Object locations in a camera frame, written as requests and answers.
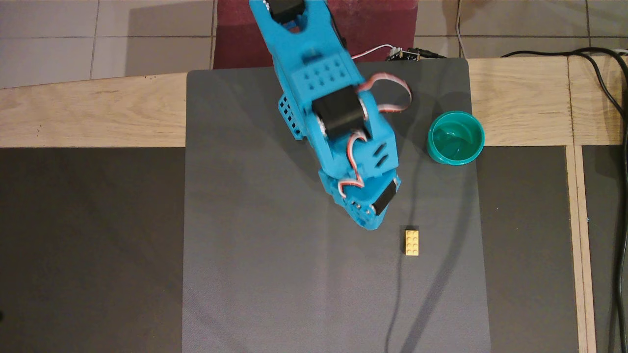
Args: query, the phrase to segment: wooden table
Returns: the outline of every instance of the wooden table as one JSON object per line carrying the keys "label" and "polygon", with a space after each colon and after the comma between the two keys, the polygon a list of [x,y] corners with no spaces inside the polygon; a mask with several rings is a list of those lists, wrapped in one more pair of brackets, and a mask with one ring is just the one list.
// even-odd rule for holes
{"label": "wooden table", "polygon": [[[609,89],[619,66],[597,58]],[[487,146],[566,146],[580,352],[595,352],[582,145],[619,144],[619,115],[582,58],[471,59]],[[183,147],[186,74],[0,90],[0,147]]]}

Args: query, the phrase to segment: blue 3d-printed part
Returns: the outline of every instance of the blue 3d-printed part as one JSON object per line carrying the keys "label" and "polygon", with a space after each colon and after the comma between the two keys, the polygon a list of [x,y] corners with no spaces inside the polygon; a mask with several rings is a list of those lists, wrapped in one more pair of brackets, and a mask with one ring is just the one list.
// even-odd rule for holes
{"label": "blue 3d-printed part", "polygon": [[[330,140],[313,112],[312,102],[347,86],[357,87],[365,80],[338,38],[326,1],[305,0],[302,14],[285,24],[273,19],[269,3],[250,0],[284,92],[279,99],[279,112],[294,138],[307,138],[316,152],[325,191],[360,226],[377,229],[386,214],[390,193],[401,184],[396,171],[399,159],[393,129],[377,110],[372,94],[367,90],[359,92],[368,116],[364,121],[368,138],[367,142],[355,143],[353,154],[365,186],[345,186],[346,197],[341,196],[338,181],[355,178],[347,156],[350,133]],[[381,198],[385,199],[384,206],[380,205],[383,209],[376,210]]]}

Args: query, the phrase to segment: dark panel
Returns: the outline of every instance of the dark panel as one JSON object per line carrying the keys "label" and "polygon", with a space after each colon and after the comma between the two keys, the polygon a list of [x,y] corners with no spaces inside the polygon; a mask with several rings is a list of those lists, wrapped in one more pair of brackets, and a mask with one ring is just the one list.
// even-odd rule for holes
{"label": "dark panel", "polygon": [[180,351],[184,149],[0,165],[0,352]]}
{"label": "dark panel", "polygon": [[[620,352],[619,321],[613,304],[615,240],[621,234],[621,146],[583,146],[589,247],[598,353]],[[624,295],[624,307],[628,300]]]}
{"label": "dark panel", "polygon": [[577,352],[564,147],[477,161],[493,353]]}

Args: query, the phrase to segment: gray mat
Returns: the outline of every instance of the gray mat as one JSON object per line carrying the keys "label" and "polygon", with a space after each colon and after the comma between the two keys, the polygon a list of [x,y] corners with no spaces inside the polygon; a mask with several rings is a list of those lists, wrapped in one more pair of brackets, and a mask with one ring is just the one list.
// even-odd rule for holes
{"label": "gray mat", "polygon": [[[188,76],[183,352],[489,352],[475,164],[437,165],[425,136],[470,111],[464,60],[368,63],[412,86],[391,116],[401,189],[368,232],[323,191],[279,116],[271,68]],[[385,85],[378,100],[401,101]],[[420,256],[401,252],[418,225]]]}

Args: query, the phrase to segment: cup rim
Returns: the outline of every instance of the cup rim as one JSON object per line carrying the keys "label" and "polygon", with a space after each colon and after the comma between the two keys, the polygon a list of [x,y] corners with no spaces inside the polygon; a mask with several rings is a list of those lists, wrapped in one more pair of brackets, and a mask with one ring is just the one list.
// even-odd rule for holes
{"label": "cup rim", "polygon": [[[477,150],[473,153],[473,155],[471,157],[466,158],[464,160],[453,160],[453,159],[447,158],[442,153],[440,153],[440,151],[438,150],[438,148],[436,148],[436,145],[434,144],[434,128],[436,127],[436,124],[438,124],[438,122],[441,121],[444,117],[447,117],[447,116],[453,115],[453,114],[463,114],[463,115],[465,115],[467,117],[472,118],[473,121],[480,128],[480,132],[481,132],[481,134],[480,134],[481,138],[480,138],[479,147],[477,148]],[[471,114],[469,112],[465,112],[465,111],[446,111],[446,112],[440,114],[431,123],[430,130],[428,131],[428,144],[429,144],[429,146],[431,146],[432,151],[435,152],[438,155],[438,157],[440,157],[440,159],[443,160],[443,162],[445,162],[445,163],[447,163],[449,165],[464,165],[464,164],[470,163],[471,161],[476,159],[480,155],[480,152],[482,152],[482,150],[484,149],[484,128],[482,127],[482,124],[480,123],[480,121],[475,116],[473,116],[473,114]]]}

